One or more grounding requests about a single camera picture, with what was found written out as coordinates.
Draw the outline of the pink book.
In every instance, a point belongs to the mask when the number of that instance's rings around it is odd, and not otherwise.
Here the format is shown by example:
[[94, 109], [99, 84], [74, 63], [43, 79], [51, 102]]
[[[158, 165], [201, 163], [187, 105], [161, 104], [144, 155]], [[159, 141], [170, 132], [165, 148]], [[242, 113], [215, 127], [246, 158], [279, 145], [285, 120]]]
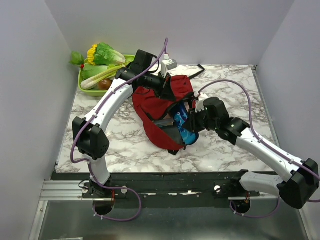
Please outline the pink book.
[[166, 118], [166, 119], [154, 121], [153, 123], [159, 128], [163, 128], [167, 126], [173, 126], [175, 123], [175, 120], [173, 118]]

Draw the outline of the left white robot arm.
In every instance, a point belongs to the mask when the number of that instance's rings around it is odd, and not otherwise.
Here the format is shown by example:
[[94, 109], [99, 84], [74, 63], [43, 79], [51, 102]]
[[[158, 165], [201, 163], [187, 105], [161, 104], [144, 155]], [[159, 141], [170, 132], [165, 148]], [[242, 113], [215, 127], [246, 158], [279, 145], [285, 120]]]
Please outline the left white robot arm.
[[110, 142], [105, 131], [114, 114], [138, 87], [152, 90], [163, 100], [175, 99], [168, 71], [178, 64], [164, 51], [161, 56], [163, 60], [138, 50], [133, 62], [116, 72], [110, 89], [97, 105], [85, 117], [76, 117], [72, 122], [71, 149], [77, 149], [84, 157], [80, 160], [72, 157], [70, 160], [74, 164], [87, 162], [90, 179], [95, 183], [93, 191], [101, 198], [107, 197], [111, 191], [108, 183], [111, 175], [106, 164]]

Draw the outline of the red backpack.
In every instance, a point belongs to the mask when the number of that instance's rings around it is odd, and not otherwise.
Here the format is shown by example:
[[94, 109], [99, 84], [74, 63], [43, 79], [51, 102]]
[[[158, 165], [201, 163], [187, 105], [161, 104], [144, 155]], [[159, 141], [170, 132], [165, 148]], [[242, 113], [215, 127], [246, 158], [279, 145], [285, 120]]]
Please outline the red backpack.
[[[134, 110], [142, 120], [149, 141], [172, 155], [199, 139], [198, 133], [183, 128], [188, 119], [188, 110], [196, 106], [191, 80], [205, 71], [202, 65], [198, 67], [200, 71], [191, 76], [176, 75], [171, 78], [176, 101], [159, 99], [152, 90], [143, 87], [138, 87], [132, 96]], [[171, 118], [174, 119], [172, 126], [158, 127], [154, 124], [154, 121]]]

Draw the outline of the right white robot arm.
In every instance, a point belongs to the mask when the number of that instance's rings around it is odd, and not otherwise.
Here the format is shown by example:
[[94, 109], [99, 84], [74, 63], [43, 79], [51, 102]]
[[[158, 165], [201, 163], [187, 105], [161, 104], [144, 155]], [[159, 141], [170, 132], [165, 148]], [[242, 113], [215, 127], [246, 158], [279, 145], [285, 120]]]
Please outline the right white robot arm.
[[189, 132], [214, 131], [217, 135], [251, 153], [276, 174], [246, 171], [230, 183], [230, 191], [241, 196], [245, 192], [262, 192], [280, 197], [294, 209], [302, 209], [320, 187], [318, 164], [311, 158], [303, 160], [289, 154], [254, 131], [244, 120], [231, 117], [217, 97], [201, 99], [184, 114], [183, 127]]

